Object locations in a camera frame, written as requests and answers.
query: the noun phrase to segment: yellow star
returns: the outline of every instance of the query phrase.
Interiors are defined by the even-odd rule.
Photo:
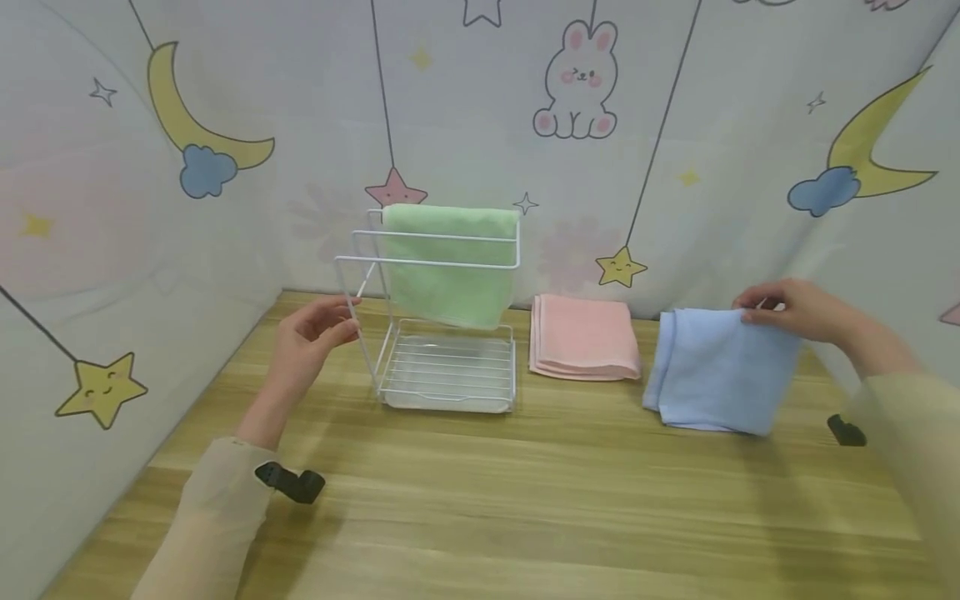
[[[697,176],[693,169],[687,169],[686,173],[680,175],[680,181],[684,183],[684,187],[689,187],[694,183],[699,183],[700,177]]]
[[[57,409],[58,417],[91,413],[101,427],[110,429],[121,404],[147,393],[147,388],[131,377],[133,352],[105,367],[78,360],[73,368],[79,387]]]
[[[427,70],[431,64],[433,64],[433,59],[430,58],[430,55],[427,54],[426,49],[423,48],[423,46],[418,48],[417,52],[411,55],[410,60],[414,62],[421,73]]]
[[[607,285],[616,281],[626,287],[632,287],[634,285],[634,275],[647,270],[646,265],[634,262],[630,257],[630,250],[626,246],[613,256],[597,258],[597,264],[603,267],[600,285]]]
[[[27,220],[27,225],[20,231],[20,235],[31,235],[50,239],[50,228],[54,226],[53,219],[44,219],[43,217],[36,216],[32,212],[23,213],[23,217]]]

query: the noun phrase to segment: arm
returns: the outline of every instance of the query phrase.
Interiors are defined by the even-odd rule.
[[[893,330],[808,281],[752,287],[733,307],[744,321],[847,355],[863,383],[846,417],[891,470],[950,597],[960,598],[960,390],[925,373]]]
[[[890,469],[950,597],[960,597],[960,390],[923,373],[883,327],[841,349],[863,379],[845,413]]]
[[[356,339],[357,323],[348,320],[346,304],[344,298],[319,299],[280,322],[263,389],[234,437],[214,441],[194,468],[170,531],[132,600],[229,600],[236,595],[273,492],[253,472],[277,461],[283,429],[326,356]]]

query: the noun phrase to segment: black clip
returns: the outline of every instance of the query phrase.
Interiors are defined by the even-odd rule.
[[[840,415],[827,419],[827,427],[840,445],[867,445],[867,436],[853,423],[844,421]]]
[[[253,473],[268,487],[281,492],[298,504],[313,504],[326,485],[322,476],[312,470],[306,470],[297,476],[293,471],[283,468],[280,463],[264,463]]]

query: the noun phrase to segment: left hand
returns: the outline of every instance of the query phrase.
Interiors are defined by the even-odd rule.
[[[350,303],[360,299],[318,298],[280,322],[262,394],[290,402],[303,398],[330,352],[357,339],[360,324],[350,318]]]

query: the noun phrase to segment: white towel rack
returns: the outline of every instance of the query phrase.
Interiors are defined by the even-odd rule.
[[[391,299],[384,264],[408,264],[464,269],[515,271],[520,266],[520,225],[510,238],[470,237],[428,233],[384,231],[381,209],[367,211],[367,228],[350,236],[353,254],[334,259],[337,282],[347,296],[362,298],[376,270],[387,302],[387,332],[376,359],[368,346],[370,333],[361,322],[360,349],[370,370],[373,386],[384,403],[395,408],[446,410],[473,413],[509,413],[516,401],[516,341],[514,329],[502,324],[494,331],[463,329],[424,319],[400,317]],[[377,239],[383,236],[440,238],[464,242],[514,244],[515,260],[510,265],[459,263],[387,258],[381,255]],[[361,240],[369,238],[370,248],[361,252]],[[344,269],[348,264],[366,266],[355,293],[348,288]],[[351,307],[350,315],[358,319]]]

